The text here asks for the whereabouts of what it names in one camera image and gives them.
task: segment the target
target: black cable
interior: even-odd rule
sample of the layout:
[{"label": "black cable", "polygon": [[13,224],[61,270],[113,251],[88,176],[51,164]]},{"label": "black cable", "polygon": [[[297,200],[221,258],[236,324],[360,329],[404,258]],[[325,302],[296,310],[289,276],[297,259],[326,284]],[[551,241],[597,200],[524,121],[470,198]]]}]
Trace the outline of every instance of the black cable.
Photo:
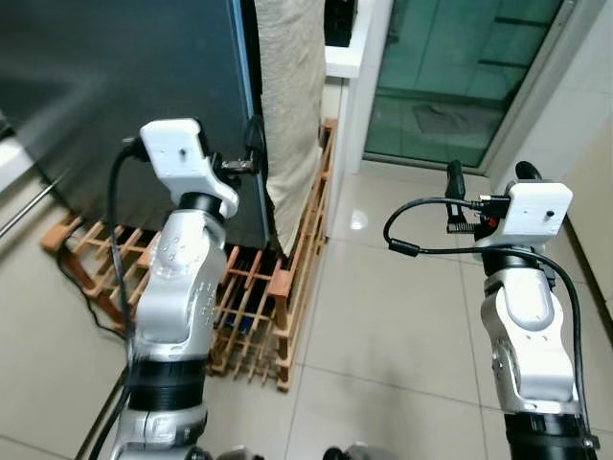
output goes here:
[{"label": "black cable", "polygon": [[115,331],[114,329],[107,328],[105,325],[101,324],[100,319],[98,318],[98,316],[94,312],[91,300],[89,299],[89,297],[87,296],[87,294],[83,290],[83,287],[80,285],[79,281],[77,281],[77,279],[72,275],[72,273],[70,273],[66,269],[66,267],[64,266],[64,264],[62,262],[62,259],[61,259],[62,250],[66,247],[66,243],[68,242],[68,240],[70,240],[72,238],[72,236],[74,235],[75,231],[77,231],[77,229],[79,229],[81,226],[82,226],[82,224],[79,225],[78,227],[76,227],[75,229],[73,229],[73,231],[70,232],[62,240],[61,245],[59,247],[59,250],[56,253],[56,265],[57,265],[57,268],[68,279],[68,281],[70,281],[75,286],[75,288],[77,288],[79,290],[79,293],[83,297],[83,300],[85,301],[85,306],[87,307],[87,310],[89,311],[89,314],[91,315],[92,320],[94,321],[94,324],[96,325],[96,327],[98,327],[99,329],[102,329],[104,331],[108,331],[108,332],[112,333],[113,335],[118,336],[121,340],[124,340],[124,335],[122,333],[119,333],[119,332]]},{"label": "black cable", "polygon": [[517,249],[512,247],[502,247],[502,246],[488,246],[488,247],[459,247],[459,248],[421,248],[415,244],[412,244],[408,241],[397,240],[390,237],[390,229],[395,220],[405,211],[415,208],[417,206],[421,206],[424,204],[432,204],[432,203],[441,203],[441,204],[455,204],[458,206],[470,208],[470,209],[481,209],[482,205],[479,202],[475,201],[465,201],[462,199],[454,199],[454,198],[444,198],[444,197],[433,197],[433,198],[422,198],[416,199],[414,201],[410,201],[397,210],[387,219],[385,225],[383,227],[383,238],[389,244],[390,249],[398,250],[398,252],[402,252],[407,255],[417,256],[418,254],[429,254],[429,255],[438,255],[438,254],[485,254],[485,253],[496,253],[496,254],[505,254],[508,256],[515,256],[527,259],[533,259],[535,261],[540,262],[541,264],[548,265],[552,268],[562,279],[566,290],[568,291],[568,296],[571,301],[571,310],[573,314],[573,351],[575,354],[575,385],[577,386],[577,393],[579,398],[579,408],[581,411],[581,415],[583,416],[583,422],[585,426],[586,435],[591,436],[590,431],[590,423],[587,415],[587,403],[585,401],[585,385],[583,378],[583,351],[581,348],[581,314],[579,309],[579,297],[577,296],[577,291],[575,290],[575,286],[573,285],[573,281],[571,280],[568,273],[564,271],[564,269],[556,264],[554,261],[545,257],[541,254],[534,253],[530,250]]},{"label": "black cable", "polygon": [[140,138],[133,140],[129,145],[124,147],[120,151],[119,155],[113,161],[111,171],[108,177],[108,185],[106,189],[106,225],[109,229],[109,239],[111,246],[111,257],[113,259],[113,267],[115,268],[115,276],[117,278],[117,286],[119,289],[120,307],[122,315],[124,317],[124,334],[125,334],[125,360],[126,360],[126,372],[125,383],[122,389],[117,403],[113,407],[111,414],[102,427],[96,443],[89,454],[89,460],[98,459],[104,441],[108,436],[113,424],[119,417],[122,409],[127,402],[130,395],[130,386],[132,383],[133,367],[134,367],[134,346],[133,346],[133,327],[131,320],[131,312],[129,304],[127,303],[127,289],[125,288],[124,281],[124,267],[122,264],[122,257],[119,253],[119,245],[117,243],[117,235],[115,234],[115,227],[117,225],[117,183],[119,178],[119,172],[122,168],[124,161],[130,157],[139,157],[144,152],[143,143]]}]

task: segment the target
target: doorway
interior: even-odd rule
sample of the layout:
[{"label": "doorway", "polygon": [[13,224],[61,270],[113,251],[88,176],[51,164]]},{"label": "doorway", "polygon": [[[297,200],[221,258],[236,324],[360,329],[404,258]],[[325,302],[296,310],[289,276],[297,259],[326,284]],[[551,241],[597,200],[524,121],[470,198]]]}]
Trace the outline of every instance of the doorway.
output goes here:
[{"label": "doorway", "polygon": [[564,3],[395,0],[364,158],[482,173]]}]

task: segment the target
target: beige towel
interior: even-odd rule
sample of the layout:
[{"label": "beige towel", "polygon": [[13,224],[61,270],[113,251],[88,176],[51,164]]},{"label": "beige towel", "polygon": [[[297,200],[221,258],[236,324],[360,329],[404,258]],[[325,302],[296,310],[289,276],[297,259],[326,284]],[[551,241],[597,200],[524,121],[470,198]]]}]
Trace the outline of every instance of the beige towel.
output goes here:
[{"label": "beige towel", "polygon": [[275,208],[279,243],[288,255],[321,157],[324,0],[256,0],[256,11],[268,147],[266,190]]}]

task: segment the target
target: metal rod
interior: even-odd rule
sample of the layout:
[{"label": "metal rod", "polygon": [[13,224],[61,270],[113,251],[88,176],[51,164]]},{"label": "metal rod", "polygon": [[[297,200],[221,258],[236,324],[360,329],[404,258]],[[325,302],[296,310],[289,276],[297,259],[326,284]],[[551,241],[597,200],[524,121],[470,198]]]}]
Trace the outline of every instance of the metal rod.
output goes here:
[{"label": "metal rod", "polygon": [[15,226],[15,224],[18,221],[23,219],[24,216],[26,216],[30,211],[32,211],[32,209],[36,206],[36,204],[38,204],[42,198],[48,195],[55,186],[56,186],[56,182],[47,186],[42,192],[40,192],[37,196],[32,198],[32,200],[28,204],[26,204],[23,208],[21,208],[21,210],[19,210],[19,212],[11,218],[11,220],[5,223],[2,226],[2,228],[0,228],[0,240],[2,240],[2,238],[7,233],[9,233],[9,231]]}]

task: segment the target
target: black refrigerator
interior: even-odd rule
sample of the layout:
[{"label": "black refrigerator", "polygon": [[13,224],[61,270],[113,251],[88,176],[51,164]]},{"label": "black refrigerator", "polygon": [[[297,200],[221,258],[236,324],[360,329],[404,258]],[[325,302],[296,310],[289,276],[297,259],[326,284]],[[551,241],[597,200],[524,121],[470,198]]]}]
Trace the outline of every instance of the black refrigerator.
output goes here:
[{"label": "black refrigerator", "polygon": [[[261,114],[253,0],[6,0],[0,13],[0,111],[57,196],[103,219],[122,140],[145,123],[191,117],[224,159],[245,157]],[[240,179],[228,242],[270,238],[264,171]],[[170,195],[148,164],[126,163],[119,222],[159,230]]]}]

